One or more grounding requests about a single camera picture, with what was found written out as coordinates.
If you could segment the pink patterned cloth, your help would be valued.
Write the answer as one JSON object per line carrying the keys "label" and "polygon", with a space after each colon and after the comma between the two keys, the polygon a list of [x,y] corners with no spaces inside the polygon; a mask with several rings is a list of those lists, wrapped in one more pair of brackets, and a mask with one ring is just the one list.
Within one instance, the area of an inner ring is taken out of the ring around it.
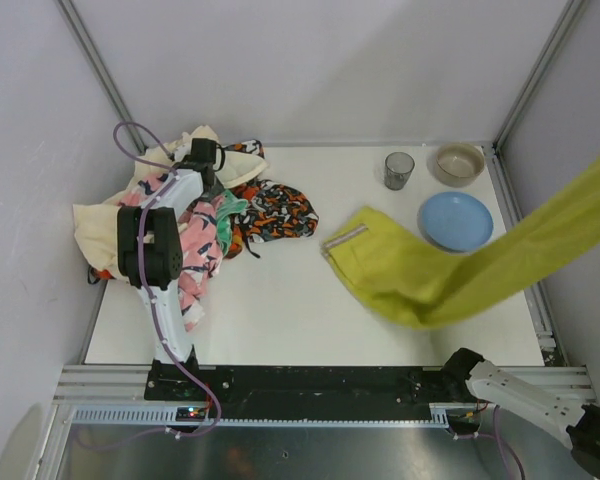
{"label": "pink patterned cloth", "polygon": [[224,257],[218,238],[218,209],[224,195],[192,202],[177,220],[183,252],[178,295],[184,328],[190,332],[204,316],[200,299],[208,281],[217,274]]}

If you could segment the yellow green cloth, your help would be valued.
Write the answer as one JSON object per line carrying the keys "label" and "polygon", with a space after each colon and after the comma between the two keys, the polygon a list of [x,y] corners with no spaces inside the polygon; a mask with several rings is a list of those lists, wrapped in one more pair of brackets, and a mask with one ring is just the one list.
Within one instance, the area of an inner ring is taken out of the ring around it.
{"label": "yellow green cloth", "polygon": [[446,253],[383,212],[358,210],[322,245],[364,307],[398,325],[464,321],[555,273],[600,243],[600,156],[513,229],[470,254]]}

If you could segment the cream yellow cloth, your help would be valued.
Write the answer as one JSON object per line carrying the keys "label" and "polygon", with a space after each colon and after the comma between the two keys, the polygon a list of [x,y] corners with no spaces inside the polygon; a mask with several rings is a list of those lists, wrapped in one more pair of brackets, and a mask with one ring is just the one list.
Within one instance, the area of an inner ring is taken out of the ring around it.
{"label": "cream yellow cloth", "polygon": [[[217,134],[207,125],[184,133],[179,139],[146,151],[143,158],[149,163],[137,163],[127,187],[95,205],[73,206],[74,237],[87,263],[98,272],[120,278],[117,260],[117,214],[123,198],[132,193],[138,182],[148,175],[162,174],[176,160],[190,152],[194,138],[216,140]],[[228,144],[223,147],[225,164],[216,174],[226,189],[233,189],[261,174],[268,168],[264,148],[257,139]]]}

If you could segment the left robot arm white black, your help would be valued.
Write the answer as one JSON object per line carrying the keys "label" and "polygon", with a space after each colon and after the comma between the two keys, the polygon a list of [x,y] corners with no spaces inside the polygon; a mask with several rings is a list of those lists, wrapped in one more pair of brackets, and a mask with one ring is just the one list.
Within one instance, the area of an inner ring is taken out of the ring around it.
{"label": "left robot arm white black", "polygon": [[194,354],[179,295],[189,255],[178,220],[192,204],[208,202],[221,191],[216,173],[224,163],[225,153],[216,141],[195,138],[188,153],[141,182],[143,200],[125,204],[117,213],[118,269],[149,312],[154,358],[163,364],[184,364]]}

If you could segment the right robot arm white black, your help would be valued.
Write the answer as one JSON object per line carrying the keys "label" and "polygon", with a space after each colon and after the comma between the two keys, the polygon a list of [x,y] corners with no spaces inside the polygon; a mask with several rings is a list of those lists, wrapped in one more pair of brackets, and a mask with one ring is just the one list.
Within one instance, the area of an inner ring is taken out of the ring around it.
{"label": "right robot arm white black", "polygon": [[502,407],[558,440],[583,470],[600,479],[600,406],[544,391],[466,348],[454,352],[442,372],[474,398]]}

